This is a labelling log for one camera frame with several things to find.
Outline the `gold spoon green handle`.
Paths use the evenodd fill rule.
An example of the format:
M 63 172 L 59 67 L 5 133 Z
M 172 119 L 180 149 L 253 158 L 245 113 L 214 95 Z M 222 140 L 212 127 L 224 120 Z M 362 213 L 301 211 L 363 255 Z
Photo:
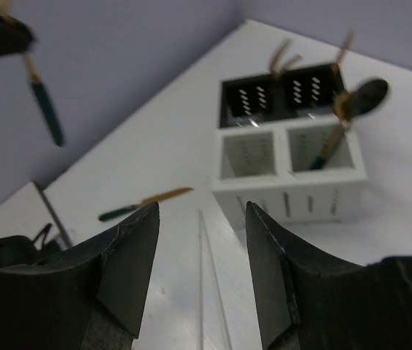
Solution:
M 321 152 L 314 158 L 310 171 L 323 169 L 326 163 L 334 155 L 338 146 L 340 145 L 341 139 L 346 131 L 351 125 L 351 116 L 345 107 L 346 102 L 351 97 L 351 93 L 343 91 L 334 100 L 333 112 L 338 118 L 338 123 L 333 128 L 328 140 L 323 145 Z
M 21 57 L 23 58 L 26 71 L 28 72 L 31 90 L 47 125 L 48 131 L 50 132 L 53 143 L 58 147 L 62 147 L 65 144 L 63 129 L 55 112 L 52 99 L 47 92 L 47 88 L 37 73 L 30 54 L 28 52 L 23 52 Z

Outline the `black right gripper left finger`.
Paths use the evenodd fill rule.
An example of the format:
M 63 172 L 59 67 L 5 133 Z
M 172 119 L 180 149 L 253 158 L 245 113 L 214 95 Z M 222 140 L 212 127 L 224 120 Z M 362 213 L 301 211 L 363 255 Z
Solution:
M 0 268 L 0 349 L 130 349 L 159 229 L 151 203 L 67 250 Z

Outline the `gold knife green handle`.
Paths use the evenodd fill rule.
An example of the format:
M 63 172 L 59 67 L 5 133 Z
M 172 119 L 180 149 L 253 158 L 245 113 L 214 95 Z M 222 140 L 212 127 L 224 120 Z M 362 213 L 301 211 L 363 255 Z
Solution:
M 183 195 L 185 193 L 188 193 L 192 191 L 193 189 L 191 187 L 179 187 L 174 190 L 170 190 L 168 192 L 163 192 L 157 195 L 153 195 L 151 197 L 145 198 L 141 200 L 140 203 L 137 204 L 132 204 L 129 206 L 124 206 L 118 209 L 113 209 L 111 211 L 104 212 L 98 216 L 98 220 L 100 222 L 107 222 L 112 219 L 116 219 L 118 217 L 121 217 L 123 215 L 130 214 L 131 212 L 146 206 L 149 203 L 154 203 L 154 202 L 162 202 L 162 201 L 167 201 L 170 198 L 175 198 L 177 196 Z
M 345 58 L 347 52 L 350 50 L 353 38 L 354 38 L 354 31 L 350 29 L 348 31 L 342 45 L 340 46 L 339 51 L 338 51 L 337 55 L 335 56 L 335 60 L 332 64 L 332 66 L 331 66 L 331 69 L 335 74 L 340 71 L 340 65 L 341 65 L 343 59 Z

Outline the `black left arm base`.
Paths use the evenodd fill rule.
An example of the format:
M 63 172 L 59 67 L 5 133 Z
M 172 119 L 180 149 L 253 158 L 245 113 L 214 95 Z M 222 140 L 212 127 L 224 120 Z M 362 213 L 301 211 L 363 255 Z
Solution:
M 0 238 L 0 268 L 29 265 L 62 252 L 63 248 L 56 238 L 48 239 L 52 227 L 52 223 L 47 223 L 34 238 L 22 235 Z

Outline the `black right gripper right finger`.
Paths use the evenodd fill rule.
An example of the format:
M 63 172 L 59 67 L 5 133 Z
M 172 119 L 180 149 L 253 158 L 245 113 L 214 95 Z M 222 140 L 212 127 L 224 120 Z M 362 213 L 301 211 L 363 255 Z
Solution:
M 412 256 L 361 266 L 246 205 L 246 245 L 264 349 L 412 349 Z

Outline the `black spoon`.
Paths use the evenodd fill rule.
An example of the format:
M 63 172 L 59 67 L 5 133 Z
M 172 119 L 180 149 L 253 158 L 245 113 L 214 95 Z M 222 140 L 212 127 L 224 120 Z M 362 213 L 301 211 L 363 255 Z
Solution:
M 387 97 L 389 83 L 385 79 L 369 79 L 350 92 L 341 104 L 343 112 L 343 126 L 349 128 L 357 117 L 371 113 L 378 108 Z

